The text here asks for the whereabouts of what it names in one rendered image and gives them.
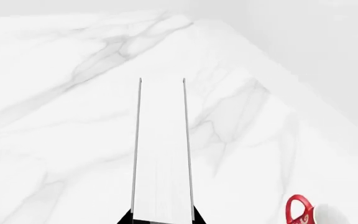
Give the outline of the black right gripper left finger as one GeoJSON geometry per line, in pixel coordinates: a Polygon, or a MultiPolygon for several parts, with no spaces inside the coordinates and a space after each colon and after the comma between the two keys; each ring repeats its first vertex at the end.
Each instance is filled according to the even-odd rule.
{"type": "Polygon", "coordinates": [[[139,142],[141,91],[142,91],[142,78],[139,78],[138,93],[137,93],[137,116],[136,116],[136,127],[135,127],[134,160],[133,160],[133,171],[132,171],[131,208],[117,222],[117,224],[133,224],[135,184],[136,184],[136,173],[137,173],[137,155],[138,155],[138,142],[139,142]]]}

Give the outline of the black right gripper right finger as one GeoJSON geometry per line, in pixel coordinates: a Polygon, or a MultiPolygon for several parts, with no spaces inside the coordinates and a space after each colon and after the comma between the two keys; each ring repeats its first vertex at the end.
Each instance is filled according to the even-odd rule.
{"type": "Polygon", "coordinates": [[[186,94],[186,78],[183,78],[183,96],[184,96],[184,107],[185,107],[185,127],[186,127],[186,145],[188,154],[188,173],[190,183],[190,201],[191,201],[191,217],[192,224],[206,224],[201,214],[194,205],[194,191],[193,191],[193,177],[192,177],[192,165],[191,165],[191,148],[190,148],[190,132],[188,122],[188,106],[187,106],[187,94],[186,94]]]}

